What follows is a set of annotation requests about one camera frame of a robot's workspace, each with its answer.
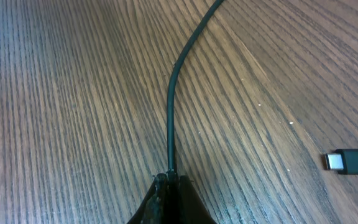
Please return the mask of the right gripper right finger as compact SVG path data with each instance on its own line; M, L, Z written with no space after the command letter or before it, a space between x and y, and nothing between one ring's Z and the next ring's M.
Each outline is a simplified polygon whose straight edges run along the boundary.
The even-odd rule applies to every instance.
M175 186L175 208L177 223L215 224L200 196L193 187L190 178L182 175Z

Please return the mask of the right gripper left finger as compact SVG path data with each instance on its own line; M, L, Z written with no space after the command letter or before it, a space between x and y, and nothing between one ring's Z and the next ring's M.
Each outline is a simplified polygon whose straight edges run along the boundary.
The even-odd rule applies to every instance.
M141 205L127 222L128 224L161 224L164 220L165 199L168 195L168 177L159 173L146 193Z

